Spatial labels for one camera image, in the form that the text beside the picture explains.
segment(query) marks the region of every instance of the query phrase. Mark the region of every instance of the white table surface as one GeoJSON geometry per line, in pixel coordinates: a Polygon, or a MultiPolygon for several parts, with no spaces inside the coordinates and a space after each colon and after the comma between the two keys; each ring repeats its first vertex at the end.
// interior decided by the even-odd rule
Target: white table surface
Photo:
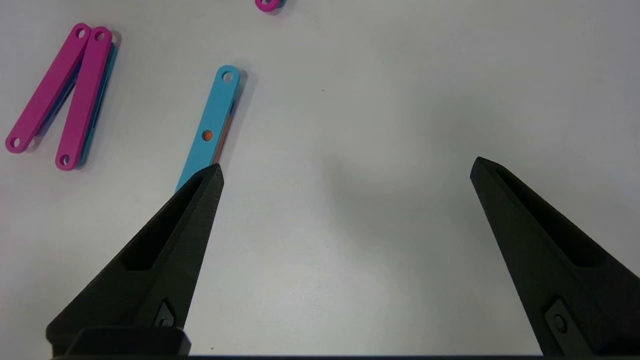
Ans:
{"type": "Polygon", "coordinates": [[[248,77],[192,354],[539,354],[468,175],[498,161],[640,274],[640,1],[0,0],[0,134],[71,27],[122,37],[89,164],[0,151],[0,352],[173,193],[218,67],[248,77]]]}

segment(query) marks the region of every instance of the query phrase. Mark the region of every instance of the pink plastic piece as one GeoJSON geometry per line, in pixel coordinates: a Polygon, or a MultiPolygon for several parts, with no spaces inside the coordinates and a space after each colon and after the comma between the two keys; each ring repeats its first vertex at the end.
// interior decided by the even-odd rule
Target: pink plastic piece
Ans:
{"type": "Polygon", "coordinates": [[[255,0],[255,5],[263,12],[270,13],[278,8],[280,0],[271,0],[266,4],[263,4],[262,0],[255,0]]]}
{"type": "Polygon", "coordinates": [[[89,37],[56,155],[56,166],[60,170],[73,170],[80,162],[112,37],[109,29],[102,26],[93,29],[89,37]]]}
{"type": "Polygon", "coordinates": [[[90,33],[91,28],[86,24],[77,24],[71,30],[60,52],[6,138],[4,146],[7,150],[20,153],[29,147],[82,60],[90,33]]]}

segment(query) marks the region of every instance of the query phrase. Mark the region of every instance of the pink plastic bar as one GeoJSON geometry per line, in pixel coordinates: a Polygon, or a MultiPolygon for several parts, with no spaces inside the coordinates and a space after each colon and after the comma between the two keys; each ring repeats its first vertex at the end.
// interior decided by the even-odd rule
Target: pink plastic bar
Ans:
{"type": "Polygon", "coordinates": [[[91,28],[86,24],[77,24],[71,30],[22,115],[7,136],[4,142],[7,150],[18,154],[29,147],[33,137],[62,95],[65,85],[71,81],[78,63],[82,60],[90,33],[91,28]]]}
{"type": "Polygon", "coordinates": [[[93,29],[89,37],[56,155],[56,166],[60,170],[75,169],[82,157],[84,141],[100,91],[112,37],[109,29],[102,26],[93,29]]]}
{"type": "Polygon", "coordinates": [[[270,13],[275,11],[280,6],[280,0],[271,0],[268,3],[263,3],[262,0],[255,0],[255,5],[263,12],[270,13]]]}

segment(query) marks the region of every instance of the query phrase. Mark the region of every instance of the pink link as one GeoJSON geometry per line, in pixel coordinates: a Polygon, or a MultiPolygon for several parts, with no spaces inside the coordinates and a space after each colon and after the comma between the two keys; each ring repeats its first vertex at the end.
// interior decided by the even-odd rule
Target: pink link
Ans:
{"type": "Polygon", "coordinates": [[[255,5],[263,12],[270,13],[278,8],[280,0],[270,0],[268,3],[262,3],[262,0],[255,0],[255,5]]]}
{"type": "Polygon", "coordinates": [[[81,159],[93,108],[102,83],[102,75],[109,57],[111,39],[109,29],[102,26],[93,29],[89,37],[56,155],[56,166],[60,170],[73,170],[81,159]]]}
{"type": "Polygon", "coordinates": [[[71,30],[22,115],[7,136],[4,142],[7,150],[17,154],[29,147],[82,60],[89,33],[91,28],[86,24],[77,24],[71,30]]]}

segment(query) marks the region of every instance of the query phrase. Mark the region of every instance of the bolt hole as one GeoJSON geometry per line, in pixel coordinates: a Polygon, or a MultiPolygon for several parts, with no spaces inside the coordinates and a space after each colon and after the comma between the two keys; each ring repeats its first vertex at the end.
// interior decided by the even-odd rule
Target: bolt hole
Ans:
{"type": "Polygon", "coordinates": [[[202,131],[202,139],[206,142],[210,142],[211,139],[213,139],[213,131],[211,130],[202,131]]]}
{"type": "Polygon", "coordinates": [[[229,71],[227,71],[226,73],[222,74],[222,81],[228,83],[229,81],[233,80],[234,75],[231,74],[229,71]]]}

